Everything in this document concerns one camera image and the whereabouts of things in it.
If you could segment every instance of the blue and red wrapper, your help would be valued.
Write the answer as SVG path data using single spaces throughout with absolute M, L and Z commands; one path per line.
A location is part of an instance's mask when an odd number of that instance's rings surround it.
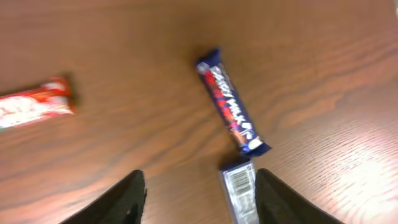
M 220 50 L 214 49 L 196 61 L 196 68 L 219 114 L 246 157 L 261 156 L 271 149 L 262 141 L 229 79 L 221 61 Z

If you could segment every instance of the red candy wrapper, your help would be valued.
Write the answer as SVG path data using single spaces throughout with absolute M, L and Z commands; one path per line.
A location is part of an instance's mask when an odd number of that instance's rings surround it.
M 40 88 L 0 97 L 0 129 L 61 114 L 73 114 L 66 78 L 51 78 Z

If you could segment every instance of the wooden table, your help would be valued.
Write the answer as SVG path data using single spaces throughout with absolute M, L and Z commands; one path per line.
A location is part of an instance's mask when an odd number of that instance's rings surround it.
M 71 73 L 76 116 L 0 134 L 0 223 L 57 223 L 134 169 L 143 223 L 231 223 L 234 143 L 194 71 L 223 49 L 273 150 L 255 159 L 346 223 L 396 223 L 393 0 L 0 0 L 0 91 Z

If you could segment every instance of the brown tabletop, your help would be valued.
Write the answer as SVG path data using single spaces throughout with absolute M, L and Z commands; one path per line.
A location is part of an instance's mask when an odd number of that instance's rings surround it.
M 134 169 L 143 223 L 231 223 L 236 148 L 193 61 L 223 49 L 273 150 L 254 160 L 346 223 L 398 216 L 393 0 L 0 0 L 0 91 L 71 73 L 78 113 L 0 133 L 0 223 L 58 223 Z

